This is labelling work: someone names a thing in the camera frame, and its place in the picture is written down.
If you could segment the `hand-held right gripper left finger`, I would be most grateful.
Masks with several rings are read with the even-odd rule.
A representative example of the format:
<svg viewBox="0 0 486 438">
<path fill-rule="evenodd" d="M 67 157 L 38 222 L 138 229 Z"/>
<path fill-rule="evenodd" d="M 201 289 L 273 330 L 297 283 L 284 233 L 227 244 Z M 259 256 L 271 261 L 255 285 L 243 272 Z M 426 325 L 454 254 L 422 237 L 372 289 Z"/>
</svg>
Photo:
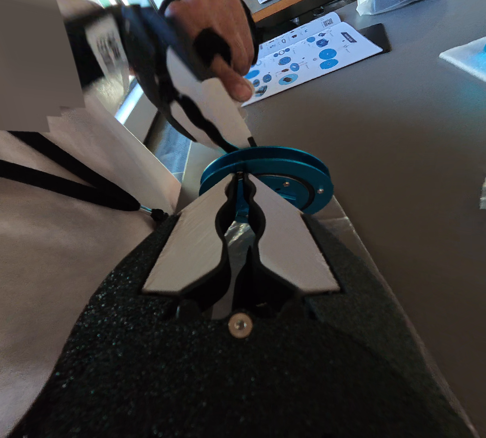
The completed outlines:
<svg viewBox="0 0 486 438">
<path fill-rule="evenodd" d="M 229 174 L 179 212 L 143 294 L 222 298 L 231 269 L 225 233 L 234 222 L 238 176 Z"/>
</svg>

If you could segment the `white foam sheet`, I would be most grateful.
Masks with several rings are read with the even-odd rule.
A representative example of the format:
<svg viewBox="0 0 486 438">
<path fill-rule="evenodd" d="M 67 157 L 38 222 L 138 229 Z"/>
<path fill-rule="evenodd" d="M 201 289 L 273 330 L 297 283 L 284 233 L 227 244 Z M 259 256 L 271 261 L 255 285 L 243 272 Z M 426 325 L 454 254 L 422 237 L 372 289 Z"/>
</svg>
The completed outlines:
<svg viewBox="0 0 486 438">
<path fill-rule="evenodd" d="M 446 50 L 439 58 L 485 82 L 485 37 Z"/>
</svg>

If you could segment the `person's left hand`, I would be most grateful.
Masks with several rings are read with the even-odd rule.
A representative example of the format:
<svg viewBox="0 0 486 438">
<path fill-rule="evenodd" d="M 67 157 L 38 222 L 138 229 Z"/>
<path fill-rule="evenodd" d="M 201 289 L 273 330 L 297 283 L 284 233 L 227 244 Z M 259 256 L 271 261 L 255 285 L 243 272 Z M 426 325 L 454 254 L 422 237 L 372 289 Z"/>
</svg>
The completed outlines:
<svg viewBox="0 0 486 438">
<path fill-rule="evenodd" d="M 164 15 L 184 29 L 191 40 L 206 29 L 220 36 L 229 46 L 231 62 L 216 54 L 210 70 L 235 101 L 243 103 L 252 97 L 245 75 L 252 65 L 254 44 L 240 0 L 175 0 Z"/>
</svg>

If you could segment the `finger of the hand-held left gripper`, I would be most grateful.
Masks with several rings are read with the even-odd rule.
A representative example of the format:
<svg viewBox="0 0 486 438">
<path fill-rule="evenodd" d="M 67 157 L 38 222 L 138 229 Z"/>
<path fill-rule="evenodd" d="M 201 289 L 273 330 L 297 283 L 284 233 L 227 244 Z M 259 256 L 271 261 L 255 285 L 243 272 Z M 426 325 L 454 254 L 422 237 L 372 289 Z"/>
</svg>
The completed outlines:
<svg viewBox="0 0 486 438">
<path fill-rule="evenodd" d="M 239 108 L 218 78 L 198 80 L 174 50 L 167 51 L 167 70 L 177 96 L 186 95 L 194 101 L 203 116 L 216 125 L 229 143 L 240 149 L 251 147 L 252 135 Z"/>
<path fill-rule="evenodd" d="M 206 119 L 199 107 L 186 95 L 178 95 L 170 104 L 171 117 L 194 142 L 223 153 L 240 148 L 229 143 L 216 125 Z"/>
</svg>

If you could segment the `black pad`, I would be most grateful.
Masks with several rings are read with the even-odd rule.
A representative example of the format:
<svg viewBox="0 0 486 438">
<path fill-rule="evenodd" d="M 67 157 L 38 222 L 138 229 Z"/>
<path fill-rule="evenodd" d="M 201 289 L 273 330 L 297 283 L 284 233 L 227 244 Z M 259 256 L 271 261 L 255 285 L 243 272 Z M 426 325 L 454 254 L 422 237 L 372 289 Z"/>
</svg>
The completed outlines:
<svg viewBox="0 0 486 438">
<path fill-rule="evenodd" d="M 392 51 L 392 46 L 383 23 L 361 28 L 358 32 L 367 40 L 380 47 L 381 53 L 389 53 Z"/>
</svg>

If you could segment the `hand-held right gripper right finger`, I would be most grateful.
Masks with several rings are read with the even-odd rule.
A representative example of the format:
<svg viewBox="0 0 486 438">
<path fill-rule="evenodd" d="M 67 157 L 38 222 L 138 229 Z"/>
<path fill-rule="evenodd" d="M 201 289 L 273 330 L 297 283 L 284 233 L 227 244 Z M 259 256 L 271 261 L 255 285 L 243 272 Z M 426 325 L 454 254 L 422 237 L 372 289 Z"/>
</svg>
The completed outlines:
<svg viewBox="0 0 486 438">
<path fill-rule="evenodd" d="M 340 291 L 302 212 L 252 174 L 245 174 L 245 189 L 262 268 L 301 294 Z"/>
</svg>

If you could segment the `white instruction booklet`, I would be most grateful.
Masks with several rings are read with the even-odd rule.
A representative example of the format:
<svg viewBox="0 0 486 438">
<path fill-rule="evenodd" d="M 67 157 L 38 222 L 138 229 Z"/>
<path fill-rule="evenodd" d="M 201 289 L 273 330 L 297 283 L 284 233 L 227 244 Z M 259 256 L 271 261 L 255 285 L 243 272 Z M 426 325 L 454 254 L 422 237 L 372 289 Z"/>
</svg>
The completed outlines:
<svg viewBox="0 0 486 438">
<path fill-rule="evenodd" d="M 379 40 L 368 39 L 336 12 L 328 13 L 259 46 L 246 75 L 254 93 L 243 106 L 384 52 Z"/>
</svg>

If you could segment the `blue metal turntable disc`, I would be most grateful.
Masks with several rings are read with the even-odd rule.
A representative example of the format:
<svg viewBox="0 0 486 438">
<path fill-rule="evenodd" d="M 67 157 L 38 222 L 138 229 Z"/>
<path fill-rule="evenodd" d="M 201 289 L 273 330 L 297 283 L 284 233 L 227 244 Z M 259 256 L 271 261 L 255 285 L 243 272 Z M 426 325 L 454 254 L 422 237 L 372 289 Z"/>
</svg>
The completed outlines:
<svg viewBox="0 0 486 438">
<path fill-rule="evenodd" d="M 251 147 L 219 157 L 203 171 L 198 194 L 239 172 L 252 174 L 305 214 L 316 214 L 333 197 L 331 174 L 321 160 L 277 146 Z"/>
</svg>

